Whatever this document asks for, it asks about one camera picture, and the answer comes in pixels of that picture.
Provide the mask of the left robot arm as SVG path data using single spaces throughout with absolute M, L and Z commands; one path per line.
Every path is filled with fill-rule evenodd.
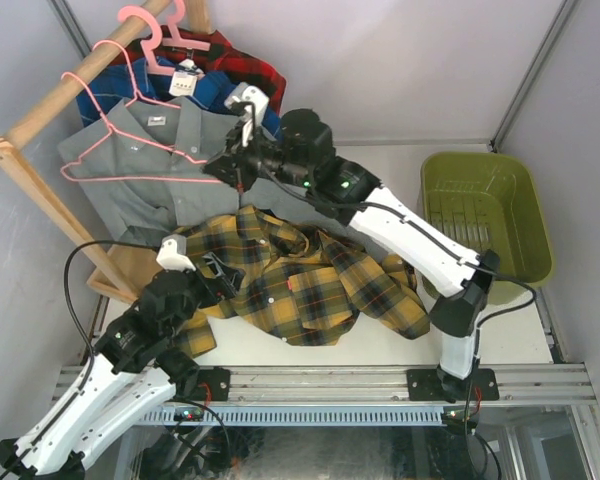
M 161 271 L 108 326 L 51 410 L 23 436 L 0 441 L 5 473 L 82 479 L 148 412 L 195 395 L 199 367 L 175 347 L 175 338 L 198 310 L 236 296 L 244 278 L 214 254 L 203 259 L 208 274 L 182 254 L 160 256 Z

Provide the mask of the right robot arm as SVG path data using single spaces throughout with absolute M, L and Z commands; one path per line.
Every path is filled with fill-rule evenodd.
M 476 320 L 486 307 L 499 256 L 455 242 L 404 206 L 365 167 L 339 156 L 331 128 L 313 110 L 285 113 L 280 139 L 270 141 L 251 103 L 241 106 L 240 121 L 203 172 L 242 192 L 259 178 L 289 195 L 302 187 L 300 201 L 371 237 L 419 271 L 438 293 L 429 318 L 441 334 L 440 360 L 427 370 L 426 384 L 448 402 L 470 398 L 479 364 Z

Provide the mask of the yellow plaid shirt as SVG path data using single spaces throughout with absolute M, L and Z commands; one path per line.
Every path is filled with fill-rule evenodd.
M 334 345 L 364 314 L 414 340 L 430 330 L 413 267 L 314 225 L 294 224 L 247 206 L 182 227 L 196 263 L 216 255 L 243 273 L 238 294 L 198 310 L 176 343 L 192 358 L 216 348 L 210 318 L 240 317 L 292 346 Z

